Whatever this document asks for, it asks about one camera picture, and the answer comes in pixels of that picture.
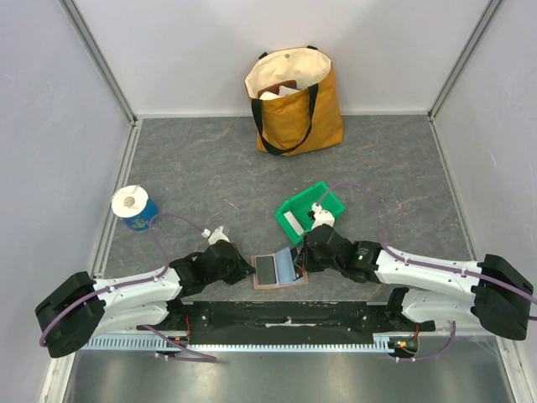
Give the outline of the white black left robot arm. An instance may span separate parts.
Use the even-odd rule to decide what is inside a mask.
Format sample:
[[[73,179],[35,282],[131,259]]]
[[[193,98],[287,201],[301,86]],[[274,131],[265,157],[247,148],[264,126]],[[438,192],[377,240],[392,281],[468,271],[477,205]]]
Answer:
[[[182,297],[220,280],[234,285],[253,273],[236,245],[224,240],[141,275],[93,280],[75,273],[35,308],[39,345],[58,359],[102,334],[142,325],[176,329],[185,319]]]

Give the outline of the green plastic bin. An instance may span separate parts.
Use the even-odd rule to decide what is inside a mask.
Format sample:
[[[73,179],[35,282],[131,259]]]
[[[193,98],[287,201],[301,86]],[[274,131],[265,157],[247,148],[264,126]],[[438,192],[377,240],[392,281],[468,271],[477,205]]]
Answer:
[[[313,186],[310,186],[297,195],[292,196],[284,201],[274,214],[276,222],[284,230],[285,234],[294,246],[298,245],[302,241],[305,233],[311,230],[311,225],[313,223],[313,220],[309,217],[311,206],[313,203],[318,202],[328,189],[329,187],[324,181],[319,181]],[[287,211],[291,211],[294,214],[304,229],[304,233],[302,235],[297,236],[291,226],[285,220],[284,214]]]

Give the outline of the pink leather card holder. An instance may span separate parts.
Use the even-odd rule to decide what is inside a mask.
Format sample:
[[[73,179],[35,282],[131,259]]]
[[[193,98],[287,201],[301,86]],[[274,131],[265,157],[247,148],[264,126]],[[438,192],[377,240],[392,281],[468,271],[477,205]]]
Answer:
[[[268,289],[278,289],[298,285],[307,285],[309,283],[308,274],[305,272],[302,279],[295,281],[295,269],[292,261],[292,249],[285,248],[281,249],[276,253],[272,253],[275,257],[276,263],[276,274],[277,274],[277,284],[276,285],[266,285],[260,286],[258,284],[258,279],[256,275],[255,268],[255,258],[258,255],[251,257],[252,267],[255,269],[253,274],[253,288],[256,290],[268,290]]]

